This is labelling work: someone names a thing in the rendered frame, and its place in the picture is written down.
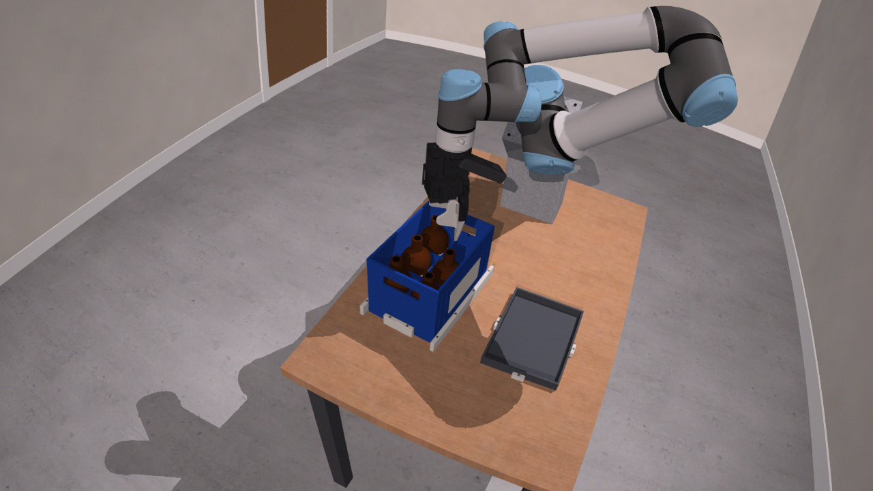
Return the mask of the blue plastic crate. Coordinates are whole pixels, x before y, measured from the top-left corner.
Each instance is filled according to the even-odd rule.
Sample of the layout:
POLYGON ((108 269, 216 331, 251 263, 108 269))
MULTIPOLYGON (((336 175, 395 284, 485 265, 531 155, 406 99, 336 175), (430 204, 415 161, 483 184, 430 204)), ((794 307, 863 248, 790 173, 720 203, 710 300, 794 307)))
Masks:
POLYGON ((476 228, 476 236, 461 232, 454 241, 454 227, 441 226, 448 233, 448 249, 456 252, 460 265, 450 274, 439 291, 423 284, 423 277, 409 271, 411 277, 389 268, 391 256, 401 256, 412 245, 412 236, 421 235, 430 226, 433 215, 445 213, 445 208, 423 206, 403 226, 367 258, 368 311, 383 318, 384 313, 414 327, 413 335, 431 342, 441 327, 467 298, 488 267, 492 242, 471 220, 464 222, 476 228), (407 293, 385 284, 385 277, 411 289, 407 293), (411 297, 412 290, 419 299, 411 297))

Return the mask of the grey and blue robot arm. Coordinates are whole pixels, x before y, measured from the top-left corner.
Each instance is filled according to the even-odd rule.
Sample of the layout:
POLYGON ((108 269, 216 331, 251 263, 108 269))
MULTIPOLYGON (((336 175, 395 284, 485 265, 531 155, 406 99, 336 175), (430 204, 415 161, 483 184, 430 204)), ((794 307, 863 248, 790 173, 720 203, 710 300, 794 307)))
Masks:
POLYGON ((445 151, 461 153, 472 148, 477 121, 514 122, 527 170, 563 175, 574 170, 574 161, 587 149, 650 125, 670 119, 693 127, 718 123, 732 114, 738 93, 717 35, 716 26, 700 14, 663 5, 523 30, 495 22, 484 30, 488 82, 471 70, 442 75, 434 141, 445 151), (658 70, 655 80, 574 114, 565 105, 563 81, 554 69, 524 68, 642 49, 668 53, 670 64, 658 70))

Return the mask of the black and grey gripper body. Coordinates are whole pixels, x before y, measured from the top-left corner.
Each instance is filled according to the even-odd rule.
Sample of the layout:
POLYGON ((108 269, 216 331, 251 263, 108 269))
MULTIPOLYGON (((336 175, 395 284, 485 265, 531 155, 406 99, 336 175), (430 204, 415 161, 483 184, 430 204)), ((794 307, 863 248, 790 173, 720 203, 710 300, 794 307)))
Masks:
POLYGON ((458 164, 462 158, 468 158, 471 152, 472 148, 461 153, 448 152, 439 149, 439 144, 427 143, 423 185, 430 204, 445 204, 448 200, 460 198, 463 186, 470 192, 470 172, 462 170, 458 164))

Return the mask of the brown glass bottle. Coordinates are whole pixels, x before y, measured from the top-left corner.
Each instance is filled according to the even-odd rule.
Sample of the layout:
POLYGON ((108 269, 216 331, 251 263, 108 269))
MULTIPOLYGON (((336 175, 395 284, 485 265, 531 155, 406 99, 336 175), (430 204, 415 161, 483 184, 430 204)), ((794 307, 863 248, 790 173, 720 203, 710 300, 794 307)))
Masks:
MULTIPOLYGON (((411 273, 403 267, 403 261, 401 256, 392 256, 389 262, 389 268, 395 269, 405 276, 411 277, 411 273)), ((397 290, 402 291, 403 293, 407 293, 411 291, 408 287, 402 286, 401 284, 397 284, 396 282, 392 282, 389 278, 385 277, 385 284, 395 287, 397 290)))
MULTIPOLYGON (((423 282, 421 283, 426 284, 427 286, 439 291, 439 285, 434 283, 434 274, 432 271, 425 271, 425 273, 423 274, 423 282)), ((419 293, 415 291, 412 291, 411 296, 419 299, 419 293)))
POLYGON ((445 257, 443 260, 440 260, 433 267, 434 274, 434 283, 442 286, 443 283, 446 282, 446 279, 450 277, 450 274, 460 265, 455 261, 456 252, 453 249, 445 250, 445 257))
POLYGON ((431 255, 423 247, 423 236, 412 236, 412 245, 404 250, 402 261, 403 267, 406 270, 412 271, 421 277, 423 277, 425 271, 431 268, 431 255))
POLYGON ((426 227, 421 236, 423 236, 423 247, 433 254, 442 255, 448 249, 449 237, 445 232, 445 228, 439 226, 436 222, 438 215, 433 215, 430 220, 430 226, 426 227))

